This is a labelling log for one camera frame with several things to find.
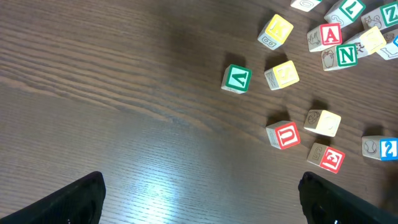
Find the wood grain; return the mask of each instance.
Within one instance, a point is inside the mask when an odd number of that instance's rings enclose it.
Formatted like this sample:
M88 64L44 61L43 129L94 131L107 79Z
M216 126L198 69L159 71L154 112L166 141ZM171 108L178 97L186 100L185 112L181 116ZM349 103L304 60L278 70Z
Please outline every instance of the wood grain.
M102 223L304 223L308 170L391 208L397 163L363 158L361 136L398 136L398 65L374 54L324 72L306 33L335 2L1 1L0 217L93 170L108 190ZM275 13L295 28L271 51L256 38ZM300 82L270 91L264 70L286 60ZM220 90L231 63L253 71L246 94ZM342 117L335 138L303 129L312 108ZM298 124L300 146L269 145L280 119ZM306 162L315 141L346 153L339 174Z

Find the black object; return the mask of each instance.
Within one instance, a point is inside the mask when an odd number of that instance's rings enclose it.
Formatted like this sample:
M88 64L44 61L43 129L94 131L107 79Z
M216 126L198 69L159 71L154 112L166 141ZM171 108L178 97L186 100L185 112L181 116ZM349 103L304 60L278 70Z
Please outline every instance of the black object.
M298 185L308 224L398 223L398 218L312 173Z
M0 224L98 224L105 193L102 174L92 172L0 219Z

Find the yellow block face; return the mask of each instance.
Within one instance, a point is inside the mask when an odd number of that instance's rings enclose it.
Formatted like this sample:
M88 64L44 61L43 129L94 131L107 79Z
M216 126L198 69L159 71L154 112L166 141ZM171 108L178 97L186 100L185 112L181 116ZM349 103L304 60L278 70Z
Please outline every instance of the yellow block face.
M283 44L292 30L293 25L291 23L287 22L280 15L275 14L266 28L266 34Z
M377 26L369 29L364 34L362 34L360 39L369 54L373 54L374 52L382 49L387 44Z
M273 68L280 88L285 88L300 81L292 61L285 62Z
M316 132L326 136L335 137L338 126L340 125L341 116L323 110L319 118Z

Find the green block face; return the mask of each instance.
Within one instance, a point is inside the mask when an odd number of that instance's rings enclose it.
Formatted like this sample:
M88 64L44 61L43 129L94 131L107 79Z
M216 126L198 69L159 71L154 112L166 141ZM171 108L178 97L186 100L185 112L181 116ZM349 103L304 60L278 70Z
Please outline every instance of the green block face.
M355 44L344 44L336 47L337 64L339 67L353 66L358 64Z
M225 85L235 90L248 91L250 79L251 70L237 65L231 65Z
M345 0L340 5L340 10L353 22L361 15L365 8L366 6L361 0Z
M398 2L393 2L380 7L386 27L398 24Z

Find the wooden toy block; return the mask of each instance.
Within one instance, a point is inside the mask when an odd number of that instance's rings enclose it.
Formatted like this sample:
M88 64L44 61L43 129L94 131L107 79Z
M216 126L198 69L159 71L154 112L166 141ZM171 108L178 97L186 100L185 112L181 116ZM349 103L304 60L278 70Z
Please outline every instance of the wooden toy block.
M237 65L230 65L224 72L221 89L234 93L245 93L248 91L251 79L251 70Z
M341 28L353 23L365 10L366 6L361 0L340 0L325 15L328 23L338 22Z
M345 44L355 44L358 58L366 57L386 46L386 40L379 28L373 27L360 32L347 40Z
M398 160L398 138L380 140L381 161Z
M268 69L264 74L271 90L279 90L300 81L293 61Z
M331 47L321 53L324 71L349 68L358 64L355 44L343 44Z
M292 121L279 121L266 127L271 146L278 149L287 149L300 144L300 135L296 123Z
M327 110L310 110L304 128L317 134L335 137L341 116Z
M385 60L398 58L398 29L385 33L386 46L377 51Z
M275 14L264 26L257 39L269 49L275 50L285 43L292 30L293 25L291 23L280 15Z
M307 161L337 174L343 164L345 156L345 153L337 149L314 143L307 157Z
M380 158L380 140L388 139L385 136L363 136L362 137L362 156L372 159Z
M339 23L322 24L307 33L308 49L319 52L343 43Z
M361 17L362 25L366 29L377 27L379 30L398 24L398 2L381 6Z
M290 6L304 12L309 12L321 2L322 0L292 0Z

